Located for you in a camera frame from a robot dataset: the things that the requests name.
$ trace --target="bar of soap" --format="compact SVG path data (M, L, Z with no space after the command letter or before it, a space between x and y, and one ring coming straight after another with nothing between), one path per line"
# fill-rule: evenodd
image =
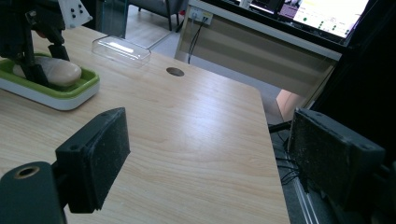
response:
M41 65L49 83L56 86L69 87L81 78L81 68L66 60L36 56L35 63ZM14 65L12 72L19 77L25 77L17 64Z

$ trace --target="illuminated screen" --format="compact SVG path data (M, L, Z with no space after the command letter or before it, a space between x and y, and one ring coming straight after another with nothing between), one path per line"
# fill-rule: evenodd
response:
M368 0L286 0L279 15L345 38L367 3Z

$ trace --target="clear plastic box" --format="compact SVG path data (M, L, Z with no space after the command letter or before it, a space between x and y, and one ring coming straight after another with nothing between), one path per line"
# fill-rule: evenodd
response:
M118 63L141 67L149 62L151 51L116 36L92 41L92 52Z

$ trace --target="wooden desk panel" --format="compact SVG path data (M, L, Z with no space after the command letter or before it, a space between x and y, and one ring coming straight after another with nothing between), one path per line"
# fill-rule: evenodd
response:
M95 71L99 92L72 111L0 91L0 175L54 150L97 114L126 108L131 154L104 207L69 223L289 223L260 93L153 53L132 68L91 53L103 36L64 32L72 62ZM35 35L35 50L48 52ZM167 67L184 71L174 77Z

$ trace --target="power cord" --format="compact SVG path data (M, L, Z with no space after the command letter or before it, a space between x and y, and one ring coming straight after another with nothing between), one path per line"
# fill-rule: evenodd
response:
M197 43L198 36L199 36L199 34L201 32L201 28L205 24L206 21L207 21L207 17L203 17L197 32L195 33L194 37L192 38L192 41L191 41L191 44L190 44L190 48L189 48L189 60L188 60L188 63L190 63L191 55L192 55L192 52L194 51L195 45Z

